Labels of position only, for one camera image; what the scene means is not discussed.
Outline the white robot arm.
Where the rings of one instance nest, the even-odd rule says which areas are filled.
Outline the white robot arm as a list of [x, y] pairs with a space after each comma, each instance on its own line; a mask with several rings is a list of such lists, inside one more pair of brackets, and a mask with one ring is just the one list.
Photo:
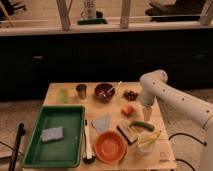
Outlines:
[[156, 97], [172, 105], [191, 118], [206, 131], [198, 171], [213, 171], [213, 104], [189, 95], [167, 84], [168, 75], [164, 70], [155, 70], [140, 77], [142, 86], [140, 103], [150, 107]]

